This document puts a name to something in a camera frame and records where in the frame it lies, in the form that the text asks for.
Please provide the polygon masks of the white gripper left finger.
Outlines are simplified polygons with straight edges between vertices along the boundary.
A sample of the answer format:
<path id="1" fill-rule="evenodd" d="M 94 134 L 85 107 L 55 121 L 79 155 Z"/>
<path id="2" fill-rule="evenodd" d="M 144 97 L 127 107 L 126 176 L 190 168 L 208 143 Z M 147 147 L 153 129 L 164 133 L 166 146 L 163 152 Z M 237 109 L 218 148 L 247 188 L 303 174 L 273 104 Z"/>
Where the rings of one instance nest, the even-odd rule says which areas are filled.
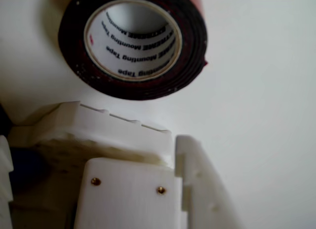
<path id="1" fill-rule="evenodd" d="M 8 136 L 16 229 L 183 229 L 171 133 L 79 102 Z"/>

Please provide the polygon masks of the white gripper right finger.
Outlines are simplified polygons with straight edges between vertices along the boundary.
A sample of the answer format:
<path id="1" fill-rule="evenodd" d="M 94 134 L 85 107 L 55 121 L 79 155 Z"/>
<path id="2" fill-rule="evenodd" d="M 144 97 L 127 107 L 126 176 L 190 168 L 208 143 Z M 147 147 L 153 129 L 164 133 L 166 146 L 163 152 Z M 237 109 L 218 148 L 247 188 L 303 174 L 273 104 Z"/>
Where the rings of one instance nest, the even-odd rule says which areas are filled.
<path id="1" fill-rule="evenodd" d="M 178 135 L 175 176 L 182 180 L 181 208 L 188 229 L 242 229 L 235 207 L 201 143 Z"/>

